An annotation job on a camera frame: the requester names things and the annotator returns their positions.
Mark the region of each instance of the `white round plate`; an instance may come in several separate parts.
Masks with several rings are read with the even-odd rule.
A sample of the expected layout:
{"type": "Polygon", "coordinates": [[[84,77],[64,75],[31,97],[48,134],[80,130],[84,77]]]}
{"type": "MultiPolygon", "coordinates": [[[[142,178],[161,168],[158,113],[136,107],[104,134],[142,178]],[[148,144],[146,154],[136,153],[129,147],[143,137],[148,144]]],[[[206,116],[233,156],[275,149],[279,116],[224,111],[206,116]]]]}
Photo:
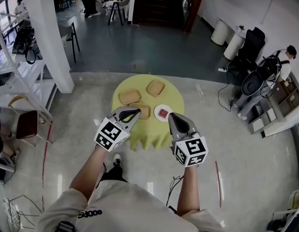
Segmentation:
{"type": "Polygon", "coordinates": [[[154,109],[154,115],[155,115],[156,119],[158,119],[161,122],[168,122],[168,117],[169,117],[169,114],[171,112],[172,112],[171,107],[169,107],[167,105],[164,105],[164,104],[160,104],[160,105],[156,106],[155,109],[154,109]],[[165,118],[160,117],[158,115],[161,109],[164,109],[164,110],[166,110],[168,112],[168,114],[167,114],[167,116],[165,118]]]}

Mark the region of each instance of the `staircase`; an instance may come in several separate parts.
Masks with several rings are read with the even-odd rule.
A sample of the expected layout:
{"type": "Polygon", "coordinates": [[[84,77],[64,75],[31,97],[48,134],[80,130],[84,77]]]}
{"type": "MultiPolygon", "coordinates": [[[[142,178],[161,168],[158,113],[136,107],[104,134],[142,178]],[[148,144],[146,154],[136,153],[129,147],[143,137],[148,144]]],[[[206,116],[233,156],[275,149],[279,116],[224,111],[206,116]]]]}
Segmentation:
{"type": "Polygon", "coordinates": [[[135,0],[134,24],[151,24],[182,29],[182,0],[135,0]]]}

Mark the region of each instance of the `floor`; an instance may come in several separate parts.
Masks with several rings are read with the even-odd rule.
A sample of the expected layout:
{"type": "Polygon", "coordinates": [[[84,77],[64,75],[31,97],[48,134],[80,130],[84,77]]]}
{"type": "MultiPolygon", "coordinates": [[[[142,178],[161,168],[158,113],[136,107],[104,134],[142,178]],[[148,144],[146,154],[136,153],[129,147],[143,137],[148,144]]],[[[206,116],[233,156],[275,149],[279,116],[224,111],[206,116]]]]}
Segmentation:
{"type": "MultiPolygon", "coordinates": [[[[80,1],[56,13],[58,23],[75,23],[81,52],[76,50],[73,60],[72,44],[65,47],[71,72],[151,73],[189,77],[227,83],[226,74],[219,72],[228,64],[224,47],[212,43],[212,29],[196,19],[192,33],[178,29],[153,26],[121,26],[120,21],[107,25],[105,10],[102,15],[85,19],[79,12],[80,1]]],[[[238,85],[229,74],[230,83],[238,85]]]]}
{"type": "MultiPolygon", "coordinates": [[[[40,208],[48,208],[65,191],[94,149],[97,127],[95,120],[110,112],[112,94],[129,73],[72,73],[73,94],[57,93],[51,108],[54,125],[44,162],[45,143],[36,148],[20,145],[22,155],[12,179],[0,190],[5,197],[26,195],[40,208]]],[[[251,135],[247,124],[217,101],[217,92],[224,84],[190,78],[163,76],[173,83],[183,96],[185,115],[192,119],[205,136],[209,154],[198,168],[201,208],[209,209],[230,232],[265,231],[274,211],[287,207],[289,193],[297,188],[298,171],[295,146],[290,130],[261,138],[251,135]],[[219,207],[217,161],[222,182],[222,207],[219,207]]],[[[237,87],[221,92],[227,105],[237,87]]],[[[48,126],[42,126],[47,135],[48,126]]],[[[123,157],[124,175],[129,182],[145,189],[153,184],[153,195],[166,202],[172,177],[183,174],[184,168],[175,160],[169,148],[136,151],[124,143],[106,161],[111,168],[113,153],[123,157]]],[[[169,204],[177,206],[181,184],[174,189],[169,204]]],[[[18,209],[32,215],[39,211],[24,197],[16,200],[18,209]]],[[[30,224],[22,218],[23,226],[30,224]]]]}

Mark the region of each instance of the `yellow tablecloth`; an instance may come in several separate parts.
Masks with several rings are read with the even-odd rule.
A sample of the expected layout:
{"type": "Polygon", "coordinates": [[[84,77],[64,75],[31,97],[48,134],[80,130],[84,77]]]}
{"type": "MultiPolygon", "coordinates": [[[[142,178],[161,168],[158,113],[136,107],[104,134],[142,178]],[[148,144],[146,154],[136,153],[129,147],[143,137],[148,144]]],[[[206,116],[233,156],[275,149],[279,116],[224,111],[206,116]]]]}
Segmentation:
{"type": "Polygon", "coordinates": [[[165,104],[171,107],[173,112],[184,114],[184,102],[180,92],[173,84],[161,77],[146,74],[135,75],[124,80],[115,90],[112,99],[112,111],[124,106],[119,100],[119,93],[131,88],[139,90],[142,96],[139,103],[151,107],[151,116],[148,119],[140,118],[130,131],[130,149],[134,150],[139,141],[141,141],[143,149],[148,149],[150,144],[153,144],[155,149],[168,147],[172,139],[169,124],[156,119],[154,109],[157,105],[165,104]],[[147,86],[154,79],[165,83],[164,90],[158,97],[153,97],[146,91],[147,86]]]}

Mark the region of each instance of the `sneaker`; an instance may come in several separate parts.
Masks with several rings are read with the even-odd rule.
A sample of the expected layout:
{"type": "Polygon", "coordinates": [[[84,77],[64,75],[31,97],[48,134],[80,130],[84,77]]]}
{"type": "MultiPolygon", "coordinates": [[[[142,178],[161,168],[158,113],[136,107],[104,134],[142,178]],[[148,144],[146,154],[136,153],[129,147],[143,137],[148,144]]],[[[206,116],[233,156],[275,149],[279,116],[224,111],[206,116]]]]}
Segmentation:
{"type": "Polygon", "coordinates": [[[20,155],[20,149],[16,149],[14,151],[14,155],[10,157],[11,161],[16,164],[17,163],[17,160],[18,160],[18,157],[20,155]]]}
{"type": "Polygon", "coordinates": [[[115,154],[115,156],[113,158],[114,167],[121,167],[120,162],[121,162],[120,154],[115,154]]]}
{"type": "Polygon", "coordinates": [[[246,116],[243,116],[243,115],[241,114],[241,112],[238,112],[238,113],[237,113],[237,116],[238,116],[238,118],[240,118],[240,119],[247,120],[247,117],[246,117],[246,116]]]}

